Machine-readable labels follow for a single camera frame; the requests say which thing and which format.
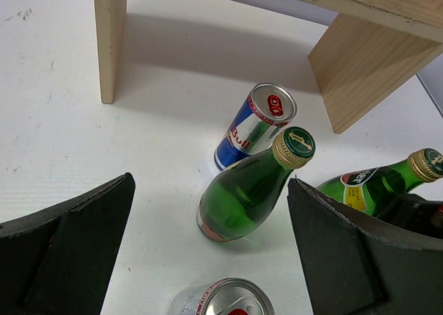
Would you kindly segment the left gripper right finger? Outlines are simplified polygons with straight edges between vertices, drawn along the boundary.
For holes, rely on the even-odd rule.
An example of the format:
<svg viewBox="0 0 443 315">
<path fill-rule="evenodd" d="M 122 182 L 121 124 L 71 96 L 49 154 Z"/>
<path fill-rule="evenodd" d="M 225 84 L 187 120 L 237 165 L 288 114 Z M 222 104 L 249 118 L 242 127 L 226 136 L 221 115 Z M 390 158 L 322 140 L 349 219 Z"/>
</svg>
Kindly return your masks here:
<svg viewBox="0 0 443 315">
<path fill-rule="evenodd" d="M 315 314 L 441 314 L 442 239 L 393 226 L 299 180 L 288 207 Z"/>
</svg>

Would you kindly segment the green bottle yellow label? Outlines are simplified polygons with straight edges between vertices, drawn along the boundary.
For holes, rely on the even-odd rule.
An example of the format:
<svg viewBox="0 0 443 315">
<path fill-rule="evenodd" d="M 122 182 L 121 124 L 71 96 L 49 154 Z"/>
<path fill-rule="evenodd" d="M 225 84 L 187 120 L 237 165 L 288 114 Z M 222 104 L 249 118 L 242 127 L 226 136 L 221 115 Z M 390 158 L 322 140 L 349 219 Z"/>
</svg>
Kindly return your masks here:
<svg viewBox="0 0 443 315">
<path fill-rule="evenodd" d="M 317 187 L 328 197 L 373 217 L 398 195 L 442 178 L 442 154 L 433 148 L 378 168 L 349 172 Z"/>
</svg>

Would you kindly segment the green glass bottle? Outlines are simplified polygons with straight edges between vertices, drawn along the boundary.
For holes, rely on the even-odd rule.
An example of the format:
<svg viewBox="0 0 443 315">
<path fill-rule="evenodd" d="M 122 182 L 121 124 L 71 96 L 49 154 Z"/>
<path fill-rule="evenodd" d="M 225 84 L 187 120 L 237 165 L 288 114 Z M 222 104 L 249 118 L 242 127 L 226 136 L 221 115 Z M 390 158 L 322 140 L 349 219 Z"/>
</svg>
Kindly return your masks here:
<svg viewBox="0 0 443 315">
<path fill-rule="evenodd" d="M 313 157 L 314 137 L 288 127 L 270 148 L 220 172 L 201 196 L 197 224 L 216 242 L 238 240 L 257 229 L 271 214 L 289 175 Z"/>
</svg>

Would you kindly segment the Red Bull can front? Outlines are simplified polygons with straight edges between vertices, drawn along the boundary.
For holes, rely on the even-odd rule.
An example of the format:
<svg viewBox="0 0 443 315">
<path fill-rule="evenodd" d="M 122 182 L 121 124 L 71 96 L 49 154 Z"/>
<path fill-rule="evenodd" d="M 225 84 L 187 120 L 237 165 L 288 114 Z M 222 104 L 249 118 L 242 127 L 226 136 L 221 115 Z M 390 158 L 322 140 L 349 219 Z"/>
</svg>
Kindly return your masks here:
<svg viewBox="0 0 443 315">
<path fill-rule="evenodd" d="M 188 287 L 171 302 L 168 314 L 275 314 L 269 297 L 255 283 L 243 278 L 223 278 Z"/>
</svg>

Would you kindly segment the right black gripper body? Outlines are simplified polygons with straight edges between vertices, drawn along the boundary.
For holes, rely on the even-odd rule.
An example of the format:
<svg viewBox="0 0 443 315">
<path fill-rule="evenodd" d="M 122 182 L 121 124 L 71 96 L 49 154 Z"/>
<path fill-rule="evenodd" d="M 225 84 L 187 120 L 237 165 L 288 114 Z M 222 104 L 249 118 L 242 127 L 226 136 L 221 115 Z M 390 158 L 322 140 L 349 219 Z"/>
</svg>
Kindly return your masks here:
<svg viewBox="0 0 443 315">
<path fill-rule="evenodd" d="M 442 239 L 442 201 L 401 194 L 375 217 L 408 231 Z"/>
</svg>

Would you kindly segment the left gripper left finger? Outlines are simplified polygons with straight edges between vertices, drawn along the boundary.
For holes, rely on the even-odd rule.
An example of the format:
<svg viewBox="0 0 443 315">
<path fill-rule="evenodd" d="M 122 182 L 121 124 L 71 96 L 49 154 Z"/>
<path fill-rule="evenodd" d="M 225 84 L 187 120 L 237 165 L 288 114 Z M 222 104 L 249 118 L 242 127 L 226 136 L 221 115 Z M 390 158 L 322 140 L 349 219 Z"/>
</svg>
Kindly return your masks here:
<svg viewBox="0 0 443 315">
<path fill-rule="evenodd" d="M 127 172 L 1 223 L 1 313 L 99 314 L 135 188 Z"/>
</svg>

